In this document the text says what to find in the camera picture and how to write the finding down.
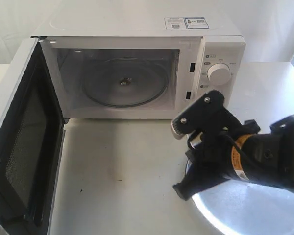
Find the label sticker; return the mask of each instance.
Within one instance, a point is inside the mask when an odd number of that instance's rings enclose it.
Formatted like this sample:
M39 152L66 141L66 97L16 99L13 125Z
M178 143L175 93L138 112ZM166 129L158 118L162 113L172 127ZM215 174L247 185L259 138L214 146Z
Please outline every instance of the label sticker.
M252 135L242 135L240 136L236 141L236 145L241 149L245 141L251 137ZM232 165L234 168L235 173L237 176L244 181L248 181L249 178L246 176L245 172L243 171L242 168L242 163L241 163L241 155L240 153L236 150L236 148L233 146L232 147L232 152L231 152L231 160L232 160Z
M209 26L204 17L185 17L186 27L188 29L208 29Z
M169 17L165 18L166 29L186 29L183 17Z

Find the orange label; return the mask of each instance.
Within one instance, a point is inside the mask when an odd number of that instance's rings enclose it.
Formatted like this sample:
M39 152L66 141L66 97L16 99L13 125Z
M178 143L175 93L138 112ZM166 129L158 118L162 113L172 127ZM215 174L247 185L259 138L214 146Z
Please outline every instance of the orange label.
M236 141L236 145L241 149L245 141L251 137L252 135L242 135L240 136ZM248 177L245 175L243 168L242 168L242 163L241 163L241 155L239 152L236 150L236 148L233 146L232 147L232 153L231 153L231 160L232 160L232 165L233 168L238 175L238 177L241 180L248 180Z

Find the microwave top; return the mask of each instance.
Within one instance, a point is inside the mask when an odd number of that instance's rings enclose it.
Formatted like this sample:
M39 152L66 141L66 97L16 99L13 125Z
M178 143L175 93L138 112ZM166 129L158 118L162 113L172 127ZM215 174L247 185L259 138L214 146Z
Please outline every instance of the microwave top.
M217 0L63 0L32 36L241 36Z

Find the white knob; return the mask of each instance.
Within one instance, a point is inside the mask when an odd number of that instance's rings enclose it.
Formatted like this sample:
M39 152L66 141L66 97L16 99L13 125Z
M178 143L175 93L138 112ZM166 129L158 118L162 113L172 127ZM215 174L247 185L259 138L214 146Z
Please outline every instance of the white knob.
M211 66L207 72L208 79L212 85L221 86L231 80L231 72L228 65L218 63Z

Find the microwave door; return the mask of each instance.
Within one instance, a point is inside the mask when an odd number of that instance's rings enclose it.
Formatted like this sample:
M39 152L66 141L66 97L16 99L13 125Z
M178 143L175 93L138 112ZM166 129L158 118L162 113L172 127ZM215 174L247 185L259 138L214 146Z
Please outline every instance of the microwave door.
M11 235L15 224L47 234L64 119L37 39L24 40L9 66L0 113L0 224Z

